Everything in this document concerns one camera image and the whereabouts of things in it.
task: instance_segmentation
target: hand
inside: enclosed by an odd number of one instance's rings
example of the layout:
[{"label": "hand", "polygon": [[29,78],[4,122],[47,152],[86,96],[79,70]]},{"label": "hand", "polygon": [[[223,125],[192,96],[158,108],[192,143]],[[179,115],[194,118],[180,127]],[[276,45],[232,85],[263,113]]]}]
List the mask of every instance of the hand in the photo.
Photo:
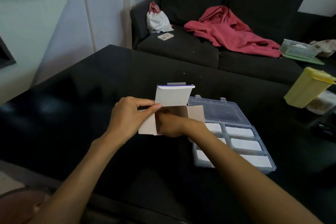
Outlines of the hand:
[{"label": "hand", "polygon": [[[137,110],[139,106],[150,107],[139,112]],[[141,124],[161,107],[161,104],[155,104],[149,99],[133,97],[120,99],[112,110],[110,124],[103,137],[107,138],[107,141],[117,140],[120,146],[123,145],[134,136]]]},{"label": "hand", "polygon": [[156,116],[160,123],[160,133],[168,137],[188,135],[193,128],[204,126],[203,122],[176,116],[168,110],[158,112]]}]

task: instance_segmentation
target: yellow plastic pitcher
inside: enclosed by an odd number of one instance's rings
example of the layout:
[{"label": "yellow plastic pitcher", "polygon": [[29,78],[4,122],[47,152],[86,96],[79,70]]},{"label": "yellow plastic pitcher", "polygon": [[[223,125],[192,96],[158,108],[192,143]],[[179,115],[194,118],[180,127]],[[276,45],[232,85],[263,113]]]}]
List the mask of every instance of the yellow plastic pitcher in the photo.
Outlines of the yellow plastic pitcher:
[{"label": "yellow plastic pitcher", "polygon": [[306,67],[288,93],[283,97],[287,104],[303,108],[329,86],[336,78],[325,71]]}]

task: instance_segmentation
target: green tray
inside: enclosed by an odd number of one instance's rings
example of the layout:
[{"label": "green tray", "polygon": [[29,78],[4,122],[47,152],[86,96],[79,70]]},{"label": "green tray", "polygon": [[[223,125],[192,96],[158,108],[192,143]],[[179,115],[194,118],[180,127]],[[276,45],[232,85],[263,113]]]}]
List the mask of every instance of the green tray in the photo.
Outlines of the green tray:
[{"label": "green tray", "polygon": [[308,62],[308,63],[313,63],[316,65],[324,65],[324,62],[319,60],[317,57],[313,57],[311,59],[303,59],[303,58],[299,58],[299,57],[295,57],[295,56],[291,56],[291,55],[287,55],[284,54],[284,57],[288,58],[288,59],[293,59],[293,60],[298,60],[298,61],[303,61],[303,62]]}]

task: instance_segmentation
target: person's right arm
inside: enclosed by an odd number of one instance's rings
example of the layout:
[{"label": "person's right arm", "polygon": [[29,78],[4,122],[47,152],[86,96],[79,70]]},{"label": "person's right arm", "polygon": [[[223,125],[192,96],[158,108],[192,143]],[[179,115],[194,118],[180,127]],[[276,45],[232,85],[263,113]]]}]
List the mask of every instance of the person's right arm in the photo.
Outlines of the person's right arm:
[{"label": "person's right arm", "polygon": [[159,112],[160,132],[187,135],[207,155],[254,223],[321,224],[295,198],[215,137],[203,122]]}]

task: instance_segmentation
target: pink jacket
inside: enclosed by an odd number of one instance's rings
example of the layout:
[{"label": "pink jacket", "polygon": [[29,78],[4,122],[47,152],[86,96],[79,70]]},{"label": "pink jacket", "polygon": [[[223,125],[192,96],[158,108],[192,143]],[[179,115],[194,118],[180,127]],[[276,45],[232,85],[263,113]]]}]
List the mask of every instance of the pink jacket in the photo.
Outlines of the pink jacket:
[{"label": "pink jacket", "polygon": [[274,58],[282,55],[276,42],[252,33],[249,26],[224,5],[208,8],[198,21],[186,23],[184,30],[208,39],[213,46],[224,46],[230,51]]}]

